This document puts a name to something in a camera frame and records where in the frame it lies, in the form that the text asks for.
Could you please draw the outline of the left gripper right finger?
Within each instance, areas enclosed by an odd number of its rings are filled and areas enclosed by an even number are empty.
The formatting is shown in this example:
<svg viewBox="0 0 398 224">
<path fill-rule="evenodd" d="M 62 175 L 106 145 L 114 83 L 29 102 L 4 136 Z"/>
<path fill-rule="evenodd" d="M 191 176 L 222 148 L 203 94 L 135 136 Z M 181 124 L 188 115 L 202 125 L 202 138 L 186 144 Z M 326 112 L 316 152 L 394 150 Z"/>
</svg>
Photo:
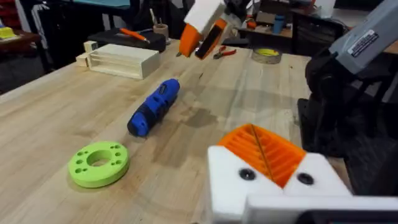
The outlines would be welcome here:
<svg viewBox="0 0 398 224">
<path fill-rule="evenodd" d="M 306 152 L 277 134 L 252 126 L 264 175 L 287 195 L 351 195 L 325 156 Z"/>
</svg>

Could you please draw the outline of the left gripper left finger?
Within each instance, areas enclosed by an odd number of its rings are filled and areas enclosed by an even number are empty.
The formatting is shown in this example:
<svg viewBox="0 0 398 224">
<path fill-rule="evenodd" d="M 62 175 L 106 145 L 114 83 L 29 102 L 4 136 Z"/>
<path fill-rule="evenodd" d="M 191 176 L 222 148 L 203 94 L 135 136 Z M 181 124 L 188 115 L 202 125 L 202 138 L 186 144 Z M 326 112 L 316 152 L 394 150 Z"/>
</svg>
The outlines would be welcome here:
<svg viewBox="0 0 398 224">
<path fill-rule="evenodd" d="M 274 139 L 274 133 L 245 124 L 208 148 L 207 223 L 241 223 L 248 196 L 282 194 L 266 159 Z"/>
</svg>

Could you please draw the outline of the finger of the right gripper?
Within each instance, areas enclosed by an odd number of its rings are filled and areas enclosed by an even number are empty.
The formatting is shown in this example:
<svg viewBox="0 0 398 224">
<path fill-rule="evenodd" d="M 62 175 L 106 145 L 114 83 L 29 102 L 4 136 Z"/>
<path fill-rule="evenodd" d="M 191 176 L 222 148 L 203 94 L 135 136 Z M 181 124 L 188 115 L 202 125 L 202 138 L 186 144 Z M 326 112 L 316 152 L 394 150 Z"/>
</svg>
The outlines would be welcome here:
<svg viewBox="0 0 398 224">
<path fill-rule="evenodd" d="M 189 57 L 225 9 L 226 4 L 221 0 L 196 0 L 184 18 L 178 52 Z"/>
<path fill-rule="evenodd" d="M 220 41 L 227 25 L 228 23 L 224 19 L 218 19 L 214 23 L 214 26 L 210 29 L 210 32 L 201 44 L 200 48 L 195 52 L 195 56 L 197 58 L 203 60 L 213 51 L 217 43 Z"/>
</svg>

